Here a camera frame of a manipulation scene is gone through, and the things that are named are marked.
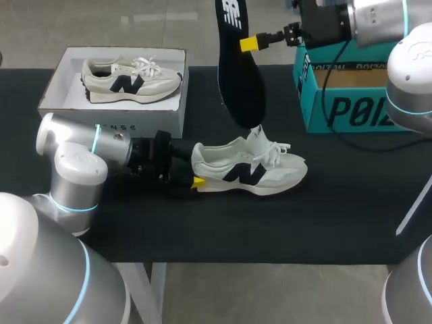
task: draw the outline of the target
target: shoe box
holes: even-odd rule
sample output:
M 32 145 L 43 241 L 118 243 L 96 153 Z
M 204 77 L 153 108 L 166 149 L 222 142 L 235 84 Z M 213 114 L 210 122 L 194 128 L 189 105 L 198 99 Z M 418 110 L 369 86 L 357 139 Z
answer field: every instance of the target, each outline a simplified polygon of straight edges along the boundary
M 183 76 L 179 89 L 155 103 L 134 101 L 91 103 L 86 98 L 81 81 L 85 59 L 113 61 L 119 56 L 136 59 L 143 57 L 161 68 L 178 71 Z M 154 137 L 158 130 L 181 138 L 183 132 L 186 95 L 188 93 L 187 52 L 184 49 L 139 47 L 69 47 L 65 50 L 57 69 L 39 103 L 43 117 L 56 113 L 86 124 L 100 124 L 114 130 L 124 130 L 132 137 Z
M 387 60 L 394 43 L 359 49 L 352 41 L 336 63 L 325 89 L 330 65 L 343 43 L 306 50 L 298 47 L 294 81 L 306 129 L 310 133 L 400 132 L 385 112 Z

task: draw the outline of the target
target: black table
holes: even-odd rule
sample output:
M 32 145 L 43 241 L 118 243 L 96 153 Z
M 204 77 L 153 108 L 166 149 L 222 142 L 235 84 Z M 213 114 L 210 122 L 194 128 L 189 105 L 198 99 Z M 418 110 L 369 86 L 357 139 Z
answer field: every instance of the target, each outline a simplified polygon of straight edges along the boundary
M 308 134 L 291 66 L 261 68 L 268 87 L 267 136 L 306 158 L 308 181 L 273 198 L 245 192 L 173 198 L 114 177 L 84 238 L 111 262 L 399 263 L 432 231 L 426 197 L 400 237 L 395 230 L 432 174 L 432 145 L 387 154 L 356 151 L 332 134 Z M 0 191 L 47 192 L 49 162 L 36 154 L 38 102 L 51 70 L 0 70 L 3 130 Z M 225 144 L 247 132 L 221 104 L 216 67 L 190 68 L 183 146 Z M 349 134 L 371 147 L 412 133 Z

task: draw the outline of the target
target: cable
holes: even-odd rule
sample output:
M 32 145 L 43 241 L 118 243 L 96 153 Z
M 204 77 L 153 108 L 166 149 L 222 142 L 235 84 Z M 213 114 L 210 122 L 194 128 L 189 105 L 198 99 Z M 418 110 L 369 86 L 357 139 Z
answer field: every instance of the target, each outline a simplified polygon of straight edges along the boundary
M 330 74 L 331 71 L 333 70 L 333 68 L 335 67 L 336 63 L 338 62 L 339 58 L 342 56 L 342 54 L 344 53 L 346 47 L 348 46 L 348 44 L 350 43 L 349 40 L 347 40 L 344 44 L 344 46 L 341 48 L 340 52 L 336 55 L 336 58 L 334 59 L 333 63 L 331 64 L 329 71 L 325 77 L 324 80 L 324 85 L 323 85 L 323 95 L 321 97 L 321 107 L 323 109 L 323 114 L 324 114 L 324 118 L 325 118 L 325 122 L 327 123 L 327 125 L 329 125 L 329 118 L 327 116 L 327 112 L 325 109 L 325 89 L 327 88 L 327 83 L 329 82 L 330 79 Z M 415 140 L 414 142 L 410 142 L 410 143 L 406 143 L 406 144 L 402 144 L 400 146 L 395 146 L 395 147 L 391 147 L 391 148 L 369 148 L 369 147 L 365 147 L 365 146 L 361 146 L 358 145 L 356 143 L 350 142 L 349 140 L 347 140 L 346 138 L 344 138 L 341 134 L 339 134 L 338 132 L 336 132 L 336 130 L 333 128 L 333 125 L 328 126 L 331 130 L 331 132 L 333 134 L 336 135 L 336 137 L 341 140 L 343 143 L 345 143 L 346 145 L 360 150 L 360 151 L 366 151 L 366 152 L 370 152 L 370 153 L 390 153 L 390 152 L 394 152 L 394 151 L 398 151 L 398 150 L 402 150 L 402 149 L 406 149 L 408 147 L 414 146 L 414 145 L 418 145 L 418 144 L 422 144 L 425 142 L 431 142 L 431 139 L 428 138 L 424 138 L 422 140 Z

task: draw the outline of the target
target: sneaker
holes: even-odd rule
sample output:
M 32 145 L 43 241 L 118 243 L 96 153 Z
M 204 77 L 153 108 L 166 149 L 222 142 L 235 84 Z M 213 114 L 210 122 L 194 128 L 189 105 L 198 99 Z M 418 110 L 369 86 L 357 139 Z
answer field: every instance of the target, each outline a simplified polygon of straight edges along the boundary
M 244 189 L 266 196 L 298 185 L 308 167 L 304 159 L 289 154 L 290 145 L 270 142 L 261 126 L 245 140 L 239 137 L 224 146 L 195 145 L 192 169 L 206 180 L 200 192 Z
M 142 57 L 119 57 L 108 63 L 87 59 L 81 77 L 91 103 L 121 100 L 153 103 L 168 97 L 182 83 L 181 73 L 159 67 L 152 59 Z

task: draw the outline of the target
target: white shoe box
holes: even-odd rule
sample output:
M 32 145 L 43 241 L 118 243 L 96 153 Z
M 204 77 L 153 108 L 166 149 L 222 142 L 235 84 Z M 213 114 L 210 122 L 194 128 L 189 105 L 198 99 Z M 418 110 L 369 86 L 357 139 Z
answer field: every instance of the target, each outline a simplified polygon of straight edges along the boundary
M 119 56 L 131 59 L 155 57 L 153 61 L 157 65 L 180 72 L 183 75 L 182 84 L 176 92 L 156 103 L 89 102 L 81 83 L 84 60 L 112 61 Z M 131 137 L 154 137 L 157 130 L 163 130 L 170 132 L 173 138 L 181 138 L 189 77 L 186 58 L 184 49 L 69 47 L 45 90 L 38 111 L 42 117 L 47 113 L 56 113 L 86 124 L 123 130 Z

